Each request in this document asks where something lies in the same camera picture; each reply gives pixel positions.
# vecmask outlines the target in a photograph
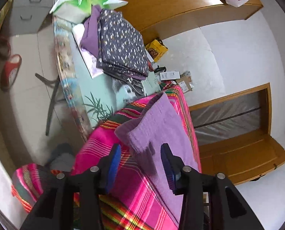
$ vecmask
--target yellow package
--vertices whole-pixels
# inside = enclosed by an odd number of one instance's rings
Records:
[[[159,38],[157,38],[146,45],[146,50],[154,59],[154,62],[157,62],[163,54],[168,51],[168,48],[164,46],[163,42]]]

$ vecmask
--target cardboard box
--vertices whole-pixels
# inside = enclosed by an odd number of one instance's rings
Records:
[[[177,72],[177,71],[160,73],[161,80],[173,80],[173,79],[179,79],[179,78],[180,78],[180,72]]]
[[[183,76],[180,79],[177,79],[177,84],[181,87],[183,93],[187,93],[192,90],[190,87],[190,82],[192,81],[192,77],[190,75]]]

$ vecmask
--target folded clothes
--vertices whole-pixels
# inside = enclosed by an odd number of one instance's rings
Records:
[[[92,6],[91,16],[84,22],[84,34],[81,40],[81,48],[98,57],[98,18],[101,12],[99,5]]]
[[[81,40],[84,34],[84,30],[85,28],[83,24],[77,24],[72,28],[72,33],[77,43],[78,49],[81,52],[85,65],[90,73],[91,78],[95,78],[100,74],[102,74],[103,70],[97,68],[97,58],[93,56],[91,53],[89,53],[87,50],[81,48]]]
[[[162,206],[169,216],[179,223],[183,196],[175,196],[169,189],[161,161],[161,145],[168,143],[173,155],[182,158],[185,165],[195,170],[198,170],[198,165],[194,160],[191,142],[184,131],[181,118],[167,95],[155,95],[143,109],[140,117],[118,126],[115,135],[129,146],[131,156],[151,181]]]
[[[98,19],[97,67],[138,77],[148,76],[148,57],[142,35],[121,12],[103,9]]]

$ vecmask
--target striped blanket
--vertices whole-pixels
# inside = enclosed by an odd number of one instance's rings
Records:
[[[201,172],[198,144],[183,92],[178,85],[162,84],[161,88],[182,119],[184,130],[192,143],[192,154]],[[116,127],[138,117],[152,97],[154,95],[139,99],[116,112],[92,132],[88,141],[76,155],[72,175],[80,174],[96,165],[101,157],[108,155],[114,143],[121,145],[121,161],[114,187],[109,195],[99,196],[105,229],[172,230],[178,228],[175,221],[169,217],[160,204],[159,198],[151,188],[150,181],[130,156],[129,148],[122,144],[114,134]],[[26,165],[15,172],[12,192],[21,201],[27,212],[31,210],[41,195],[42,186],[45,186],[44,180],[45,175],[42,174],[41,166],[35,164]],[[75,195],[74,201],[76,216],[79,206],[78,194]],[[80,227],[80,221],[76,217],[74,226]]]

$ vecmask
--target purple folded garment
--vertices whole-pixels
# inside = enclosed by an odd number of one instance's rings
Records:
[[[171,219],[180,221],[183,196],[175,196],[169,189],[163,163],[161,145],[168,143],[172,153],[185,165],[198,170],[193,149],[182,121],[165,93],[152,98],[139,118],[129,120],[115,130],[116,136],[130,148],[130,153],[151,181]]]
[[[86,49],[93,56],[98,56],[98,18],[101,12],[99,5],[92,6],[91,16],[84,22],[84,34],[81,39],[81,48]]]

